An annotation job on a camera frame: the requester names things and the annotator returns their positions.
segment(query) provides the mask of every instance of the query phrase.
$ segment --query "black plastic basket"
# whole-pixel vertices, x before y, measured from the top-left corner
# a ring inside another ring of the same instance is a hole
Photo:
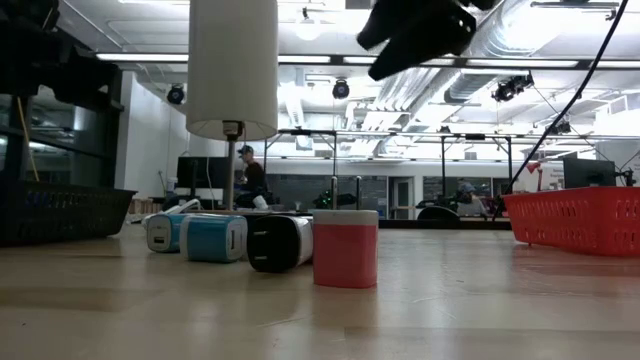
[[[117,234],[135,193],[0,177],[0,246]]]

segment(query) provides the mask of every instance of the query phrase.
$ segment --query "door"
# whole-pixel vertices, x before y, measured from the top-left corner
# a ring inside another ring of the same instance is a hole
[[[413,219],[413,178],[393,178],[393,202],[394,219]]]

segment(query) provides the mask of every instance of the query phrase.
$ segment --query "white lamp shade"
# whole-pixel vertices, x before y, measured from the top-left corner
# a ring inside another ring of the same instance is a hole
[[[223,121],[241,121],[240,139],[278,129],[276,0],[191,0],[187,130],[227,140]]]

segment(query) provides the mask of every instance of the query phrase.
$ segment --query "red basket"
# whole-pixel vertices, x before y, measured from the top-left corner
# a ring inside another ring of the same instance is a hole
[[[640,255],[640,188],[505,196],[518,241],[592,255]]]

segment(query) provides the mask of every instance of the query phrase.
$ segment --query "computer monitor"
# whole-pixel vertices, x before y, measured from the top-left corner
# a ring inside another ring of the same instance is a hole
[[[209,166],[206,157],[178,158],[177,187],[191,189],[191,197],[195,197],[196,189],[224,189],[227,184],[229,159],[210,157],[208,160]]]
[[[567,189],[616,186],[616,166],[612,161],[563,159]]]

